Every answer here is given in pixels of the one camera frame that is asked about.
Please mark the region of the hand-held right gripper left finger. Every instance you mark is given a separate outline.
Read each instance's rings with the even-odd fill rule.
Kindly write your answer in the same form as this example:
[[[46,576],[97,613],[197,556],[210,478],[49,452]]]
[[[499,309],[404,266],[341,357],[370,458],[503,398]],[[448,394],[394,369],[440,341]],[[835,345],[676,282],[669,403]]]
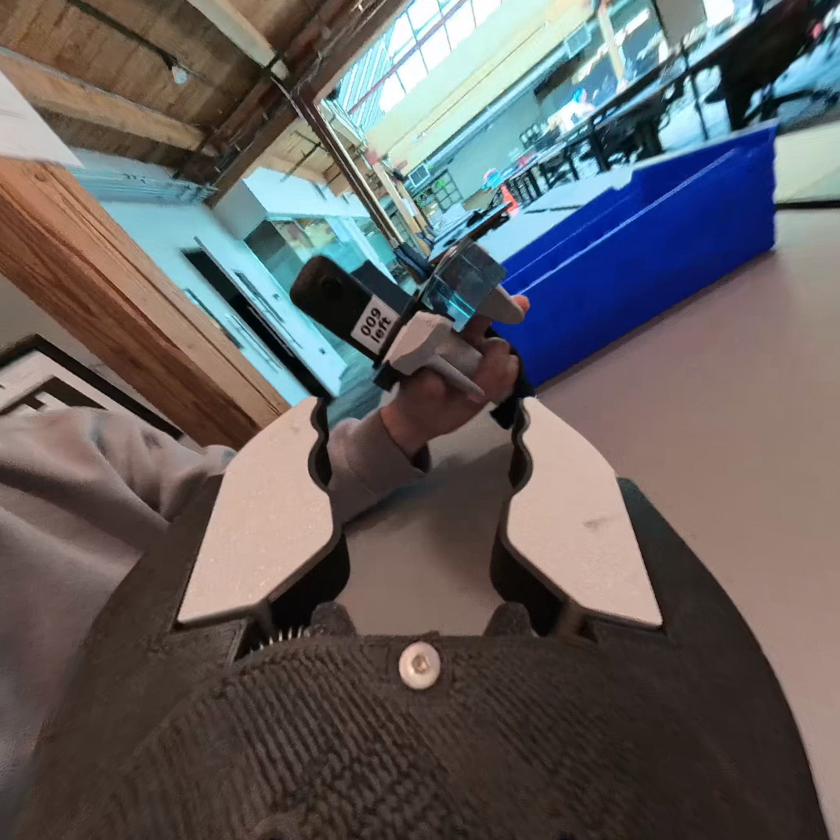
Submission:
[[[247,618],[308,623],[350,577],[332,477],[326,409],[313,396],[252,438],[228,464],[177,614],[183,626]]]

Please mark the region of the person's left forearm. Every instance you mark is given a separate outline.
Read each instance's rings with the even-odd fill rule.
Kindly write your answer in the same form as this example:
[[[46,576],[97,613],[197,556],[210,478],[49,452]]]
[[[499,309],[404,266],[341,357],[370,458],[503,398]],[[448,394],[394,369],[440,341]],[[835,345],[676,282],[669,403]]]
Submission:
[[[343,526],[410,479],[379,410],[329,431]],[[231,455],[194,453],[122,414],[2,418],[2,838],[162,830],[246,837],[288,811],[289,772],[324,761],[324,644],[308,623],[177,614]]]

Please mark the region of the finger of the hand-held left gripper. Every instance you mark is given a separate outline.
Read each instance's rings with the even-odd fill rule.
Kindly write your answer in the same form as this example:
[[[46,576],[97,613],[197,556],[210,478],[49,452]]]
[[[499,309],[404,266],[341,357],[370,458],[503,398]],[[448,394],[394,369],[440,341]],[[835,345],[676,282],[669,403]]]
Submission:
[[[504,287],[494,287],[470,318],[471,327],[487,327],[493,322],[520,324],[523,321],[523,304],[510,295]]]
[[[456,390],[486,398],[475,382],[482,354],[445,316],[416,312],[401,327],[389,349],[389,365],[400,375],[411,376],[423,368],[436,372]]]

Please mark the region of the square marker wall poster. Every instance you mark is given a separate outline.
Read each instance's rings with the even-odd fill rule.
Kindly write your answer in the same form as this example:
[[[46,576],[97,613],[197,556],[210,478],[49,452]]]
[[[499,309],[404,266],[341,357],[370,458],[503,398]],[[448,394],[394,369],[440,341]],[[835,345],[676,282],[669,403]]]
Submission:
[[[118,387],[71,355],[33,335],[1,352],[1,416],[52,413],[69,408],[121,413],[183,440],[184,433],[139,397]]]

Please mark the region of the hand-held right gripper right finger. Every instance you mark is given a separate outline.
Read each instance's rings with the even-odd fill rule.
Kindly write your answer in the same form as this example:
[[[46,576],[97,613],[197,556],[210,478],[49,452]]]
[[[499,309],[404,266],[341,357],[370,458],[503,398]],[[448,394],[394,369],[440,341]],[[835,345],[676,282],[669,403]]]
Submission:
[[[535,397],[520,400],[511,429],[510,495],[497,529],[493,581],[515,564],[536,587],[538,623],[547,599],[583,615],[660,628],[649,579],[614,468],[582,434]]]

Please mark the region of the grey desk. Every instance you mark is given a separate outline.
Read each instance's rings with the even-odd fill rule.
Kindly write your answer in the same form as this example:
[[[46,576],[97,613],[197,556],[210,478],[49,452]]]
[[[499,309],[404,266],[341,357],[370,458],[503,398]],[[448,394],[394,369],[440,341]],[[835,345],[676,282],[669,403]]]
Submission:
[[[776,247],[544,385],[750,624],[791,705],[826,825],[839,813],[838,210],[776,215]],[[365,634],[477,634],[510,439],[481,414],[347,528],[340,602]]]

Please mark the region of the blue plastic bin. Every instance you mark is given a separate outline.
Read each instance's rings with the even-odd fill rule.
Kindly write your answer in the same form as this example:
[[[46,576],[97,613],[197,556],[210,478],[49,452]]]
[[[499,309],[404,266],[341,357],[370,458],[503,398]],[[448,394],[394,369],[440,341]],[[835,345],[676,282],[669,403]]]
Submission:
[[[502,261],[530,310],[497,332],[539,386],[771,251],[777,122],[633,173]]]

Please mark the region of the clear blue cube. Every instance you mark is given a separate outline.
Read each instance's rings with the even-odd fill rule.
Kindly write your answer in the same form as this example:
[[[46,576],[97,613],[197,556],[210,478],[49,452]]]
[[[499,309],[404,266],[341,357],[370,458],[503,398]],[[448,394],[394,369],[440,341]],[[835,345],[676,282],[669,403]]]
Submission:
[[[423,289],[421,305],[462,332],[507,273],[482,246],[464,238],[437,264]]]

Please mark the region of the person's left hand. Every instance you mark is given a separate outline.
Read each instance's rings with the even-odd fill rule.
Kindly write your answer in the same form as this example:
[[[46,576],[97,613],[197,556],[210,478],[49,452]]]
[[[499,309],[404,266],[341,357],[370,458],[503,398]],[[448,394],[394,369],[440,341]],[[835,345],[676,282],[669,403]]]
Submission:
[[[463,331],[464,340],[481,356],[474,381],[483,396],[460,392],[436,372],[422,369],[400,384],[391,401],[379,409],[385,431],[408,459],[512,392],[521,363],[508,342],[489,337],[490,325],[489,318],[478,314]]]

